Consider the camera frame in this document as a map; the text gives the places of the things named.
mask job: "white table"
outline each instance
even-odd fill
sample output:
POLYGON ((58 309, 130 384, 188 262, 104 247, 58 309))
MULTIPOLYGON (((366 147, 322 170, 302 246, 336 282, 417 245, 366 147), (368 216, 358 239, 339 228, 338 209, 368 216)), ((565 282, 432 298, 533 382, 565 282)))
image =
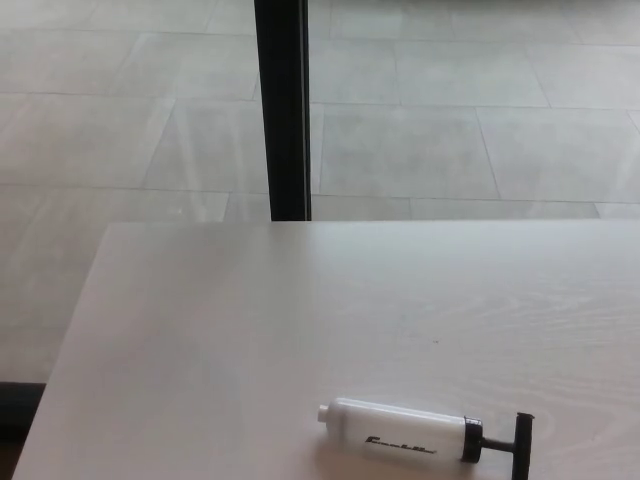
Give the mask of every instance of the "white table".
POLYGON ((639 478, 640 224, 112 226, 15 478, 433 478, 326 448, 336 396, 530 412, 531 479, 639 478))

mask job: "tiled floor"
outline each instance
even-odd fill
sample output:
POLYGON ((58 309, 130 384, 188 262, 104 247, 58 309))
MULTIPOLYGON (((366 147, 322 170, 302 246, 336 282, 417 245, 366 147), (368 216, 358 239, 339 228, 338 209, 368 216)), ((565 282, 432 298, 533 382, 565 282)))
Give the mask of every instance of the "tiled floor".
MULTIPOLYGON (((309 0, 314 217, 640 218, 640 0, 309 0)), ((112 221, 268 220, 253 0, 0 2, 0 380, 112 221)))

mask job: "metal frame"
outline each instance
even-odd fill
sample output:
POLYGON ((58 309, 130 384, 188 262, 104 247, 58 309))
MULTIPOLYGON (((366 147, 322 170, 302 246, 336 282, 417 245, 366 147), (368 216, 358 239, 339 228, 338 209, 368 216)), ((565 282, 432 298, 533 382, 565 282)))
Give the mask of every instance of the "metal frame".
POLYGON ((0 382, 0 443, 24 443, 44 388, 42 383, 0 382))
POLYGON ((311 220, 307 0, 254 0, 271 220, 311 220))

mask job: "grey stone tile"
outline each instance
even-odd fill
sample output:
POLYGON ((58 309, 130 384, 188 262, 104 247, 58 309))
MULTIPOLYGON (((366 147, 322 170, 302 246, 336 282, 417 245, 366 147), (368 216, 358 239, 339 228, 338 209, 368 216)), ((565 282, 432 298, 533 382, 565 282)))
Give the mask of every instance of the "grey stone tile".
POLYGON ((140 186, 173 100, 35 95, 0 134, 0 182, 140 186))
POLYGON ((260 105, 178 101, 144 185, 169 190, 266 193, 260 105))
POLYGON ((596 203, 596 208, 603 219, 640 219, 640 204, 634 203, 596 203))
POLYGON ((0 278, 5 326, 67 326, 111 222, 221 220, 226 194, 144 190, 51 191, 0 278))
POLYGON ((256 39, 219 35, 140 35, 111 92, 131 96, 251 99, 256 39))
POLYGON ((0 90, 105 93, 137 35, 11 31, 0 34, 0 90))
POLYGON ((475 112, 326 106, 320 192, 497 198, 475 112))
POLYGON ((625 112, 478 109, 504 199, 640 201, 640 135, 625 112))
POLYGON ((411 199, 416 220, 598 218, 593 203, 411 199))
POLYGON ((536 0, 454 0, 456 37, 470 41, 580 43, 562 2, 536 0))
POLYGON ((269 195, 230 193, 225 222, 270 222, 269 195))
POLYGON ((207 32, 255 35, 256 17, 253 0, 218 0, 207 32))
POLYGON ((0 28, 69 28, 87 19, 98 0, 2 0, 0 28))
POLYGON ((636 0, 565 0, 565 15, 584 43, 640 45, 636 0))
POLYGON ((333 5, 334 38, 453 38, 449 4, 441 0, 339 0, 333 5))
POLYGON ((529 45, 554 107, 640 108, 640 47, 529 45))
POLYGON ((0 271, 15 251, 44 198, 35 187, 0 185, 0 271))
POLYGON ((311 142, 311 193, 320 193, 322 170, 322 142, 324 138, 324 105, 314 104, 309 109, 311 142))
POLYGON ((203 32, 214 5, 215 0, 108 0, 100 2, 81 26, 139 32, 203 32))
POLYGON ((46 383, 66 328, 1 327, 0 381, 46 383))
POLYGON ((312 102, 397 104, 393 47, 366 40, 313 40, 309 45, 312 102))
POLYGON ((409 220, 411 212, 406 198, 336 197, 314 195, 311 199, 313 220, 409 220))
POLYGON ((26 95, 0 93, 0 132, 24 105, 26 95))
POLYGON ((395 48, 404 105, 547 105, 519 45, 399 42, 395 48))
POLYGON ((309 0, 309 38, 329 38, 331 0, 309 0))

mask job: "tile grout line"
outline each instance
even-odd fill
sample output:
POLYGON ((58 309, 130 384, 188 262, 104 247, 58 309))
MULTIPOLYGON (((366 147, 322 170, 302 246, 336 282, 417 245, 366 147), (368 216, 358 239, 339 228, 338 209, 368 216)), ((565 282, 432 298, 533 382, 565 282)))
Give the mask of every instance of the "tile grout line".
POLYGON ((640 127, 636 124, 636 122, 633 120, 633 117, 631 116, 631 112, 632 110, 627 110, 627 117, 629 118, 629 121, 633 124, 633 126, 636 129, 636 132, 638 132, 638 135, 640 135, 640 127))
POLYGON ((566 12, 566 7, 567 7, 566 0, 560 0, 560 14, 562 15, 562 18, 564 19, 565 22, 567 22, 567 25, 569 26, 569 29, 573 32, 573 34, 576 36, 576 38, 580 42, 579 45, 585 45, 584 39, 582 38, 582 35, 580 35, 580 32, 578 32, 578 30, 576 30, 576 28, 573 26, 573 23, 569 19, 568 15, 567 15, 567 12, 566 12))
POLYGON ((218 8, 219 3, 220 3, 220 0, 215 0, 214 2, 211 2, 211 12, 209 12, 209 15, 207 15, 207 22, 204 24, 204 30, 202 31, 202 33, 205 35, 208 34, 209 25, 213 21, 213 16, 216 13, 216 8, 218 8))
MULTIPOLYGON (((43 28, 43 27, 34 27, 34 28, 6 28, 3 29, 6 32, 86 32, 86 33, 112 33, 112 34, 149 34, 149 35, 190 35, 190 36, 201 36, 201 37, 237 37, 237 38, 247 38, 254 37, 254 34, 243 34, 243 33, 215 33, 215 32, 207 32, 207 31, 181 31, 181 30, 134 30, 134 29, 108 29, 108 28, 96 28, 96 29, 88 29, 88 28, 43 28)), ((332 37, 329 35, 328 37, 324 36, 310 36, 309 40, 322 40, 322 41, 356 41, 356 42, 414 42, 414 43, 469 43, 474 45, 492 45, 492 44, 512 44, 512 45, 549 45, 549 46, 579 46, 579 47, 630 47, 630 48, 640 48, 640 42, 638 43, 586 43, 581 40, 581 37, 576 32, 578 36, 578 40, 580 43, 576 42, 532 42, 530 40, 511 40, 511 39, 503 39, 503 40, 486 40, 486 39, 461 39, 455 36, 455 29, 452 26, 452 30, 454 31, 454 38, 372 38, 372 37, 332 37)))
POLYGON ((18 93, 10 93, 10 94, 7 94, 7 95, 24 95, 24 98, 22 99, 22 103, 18 106, 18 108, 16 108, 13 112, 11 112, 11 114, 9 115, 9 118, 7 118, 7 121, 5 122, 5 124, 0 127, 0 135, 2 135, 4 133, 4 131, 9 128, 9 126, 13 123, 13 120, 15 118, 17 118, 18 113, 21 112, 22 110, 24 110, 25 108, 27 108, 27 104, 31 100, 31 94, 30 93, 20 93, 20 94, 18 94, 18 93))
POLYGON ((156 146, 153 147, 153 153, 151 154, 151 159, 149 160, 149 164, 147 165, 147 168, 144 171, 144 177, 142 177, 142 181, 140 182, 140 190, 142 190, 142 186, 145 184, 145 182, 147 181, 147 177, 149 176, 149 171, 151 170, 151 167, 153 166, 153 162, 155 161, 156 158, 156 153, 158 153, 158 148, 160 148, 160 144, 162 143, 162 140, 164 139, 164 134, 167 131, 167 127, 169 126, 169 123, 171 122, 171 119, 173 118, 173 112, 176 108, 176 104, 178 103, 178 101, 174 98, 172 99, 173 103, 171 104, 171 110, 169 111, 169 115, 167 115, 167 121, 165 122, 164 126, 162 127, 162 133, 160 134, 160 136, 158 137, 158 143, 156 143, 156 146))
POLYGON ((136 39, 131 43, 131 48, 129 48, 129 51, 127 52, 127 54, 122 58, 120 65, 118 65, 118 68, 115 70, 115 72, 111 76, 109 83, 107 83, 107 87, 105 88, 105 92, 104 92, 105 96, 111 95, 111 92, 115 88, 115 84, 116 84, 116 80, 118 79, 118 76, 124 69, 125 65, 127 64, 127 61, 132 57, 133 52, 136 50, 138 43, 140 43, 142 36, 143 36, 142 33, 136 34, 136 39))
MULTIPOLYGON (((42 190, 43 199, 38 203, 36 210, 34 211, 33 216, 30 218, 29 222, 25 226, 25 232, 29 228, 29 225, 37 218, 37 215, 40 213, 42 209, 46 197, 53 192, 64 192, 64 191, 74 191, 74 190, 106 190, 106 191, 133 191, 133 192, 158 192, 158 193, 183 193, 183 194, 216 194, 216 195, 225 195, 227 199, 227 203, 225 206, 225 214, 226 208, 228 208, 228 202, 231 200, 231 196, 261 196, 268 197, 268 193, 255 193, 255 192, 238 192, 238 191, 220 191, 220 190, 167 190, 167 189, 159 189, 159 188, 137 188, 137 187, 97 187, 97 186, 79 186, 79 185, 29 185, 29 184, 0 184, 0 189, 2 187, 18 187, 18 188, 35 188, 42 190)), ((596 212, 599 214, 597 205, 599 204, 608 204, 608 205, 624 205, 624 206, 640 206, 640 202, 611 202, 604 200, 541 200, 541 199, 504 199, 504 198, 453 198, 453 197, 399 197, 399 196, 371 196, 371 195, 336 195, 336 194, 322 194, 322 193, 314 193, 312 197, 333 197, 333 198, 342 198, 342 199, 366 199, 366 200, 406 200, 409 205, 410 211, 413 211, 413 202, 426 200, 426 201, 446 201, 446 202, 456 202, 456 203, 474 203, 474 202, 488 202, 488 203, 534 203, 534 204, 548 204, 548 203, 560 203, 560 204, 569 204, 569 205, 591 205, 595 208, 596 212)))
MULTIPOLYGON (((96 97, 96 98, 117 98, 117 99, 138 99, 138 100, 181 100, 185 102, 200 101, 211 104, 231 104, 231 103, 247 103, 247 104, 261 104, 258 99, 251 98, 224 98, 224 97, 174 97, 169 95, 119 95, 115 93, 69 93, 69 92, 56 92, 56 91, 1 91, 0 95, 26 95, 26 96, 69 96, 69 97, 96 97)), ((553 107, 553 106, 535 106, 535 105, 457 105, 457 104, 406 104, 406 103, 347 103, 347 102, 310 102, 311 105, 324 105, 327 107, 381 107, 381 108, 394 108, 402 107, 411 110, 437 110, 437 109, 451 109, 451 110, 471 110, 474 108, 492 108, 500 110, 518 109, 518 110, 556 110, 556 111, 590 111, 590 112, 620 112, 625 113, 627 111, 639 111, 638 108, 623 108, 623 107, 553 107)))
POLYGON ((482 122, 480 121, 480 115, 478 114, 478 109, 473 109, 476 122, 478 124, 478 129, 480 130, 480 137, 482 138, 482 145, 484 145, 484 152, 487 155, 487 162, 489 163, 489 169, 491 170, 491 176, 493 177, 493 184, 496 187, 496 193, 498 194, 498 199, 502 200, 502 194, 500 193, 500 188, 498 187, 498 180, 496 179, 496 172, 493 170, 493 163, 491 163, 491 155, 489 154, 489 148, 487 147, 487 141, 484 138, 484 131, 482 130, 482 122))
POLYGON ((400 95, 400 75, 398 75, 398 52, 397 52, 397 48, 396 48, 396 43, 394 43, 393 45, 391 45, 391 53, 393 53, 393 66, 396 72, 396 94, 397 94, 397 98, 398 98, 398 105, 403 105, 402 103, 402 96, 400 95))
POLYGON ((231 203, 231 193, 227 193, 227 202, 224 204, 224 212, 222 212, 222 220, 224 222, 227 219, 227 212, 229 211, 229 204, 231 203))
MULTIPOLYGON (((146 187, 123 187, 123 186, 95 186, 95 185, 44 185, 29 183, 0 183, 2 187, 22 187, 22 188, 39 188, 46 191, 63 191, 63 190, 124 190, 124 191, 142 191, 142 192, 166 192, 166 193, 216 193, 229 195, 269 195, 268 192, 244 192, 230 190, 185 190, 185 189, 166 189, 166 188, 146 188, 146 187)), ((640 205, 640 202, 618 202, 605 200, 558 200, 558 199, 522 199, 522 198, 460 198, 460 197, 416 197, 416 196, 375 196, 375 195, 349 195, 334 193, 314 193, 313 196, 318 197, 340 197, 340 198, 367 198, 367 199, 391 199, 391 200, 444 200, 451 202, 512 202, 512 203, 570 203, 577 205, 607 203, 612 205, 640 205)))
POLYGON ((324 105, 322 106, 322 133, 321 133, 321 141, 320 141, 320 172, 318 172, 318 195, 322 192, 322 167, 324 165, 324 127, 325 127, 325 113, 324 113, 324 105))
POLYGON ((526 58, 527 63, 529 64, 529 68, 531 68, 531 71, 533 72, 533 75, 536 78, 536 82, 538 82, 538 87, 540 88, 540 91, 542 92, 542 95, 544 96, 544 99, 547 102, 547 106, 553 109, 553 107, 551 106, 551 102, 549 101, 549 97, 547 97, 547 92, 544 90, 544 86, 540 81, 540 76, 538 75, 538 71, 536 70, 534 62, 533 60, 531 60, 531 57, 529 56, 529 45, 523 45, 522 51, 524 53, 524 58, 526 58))

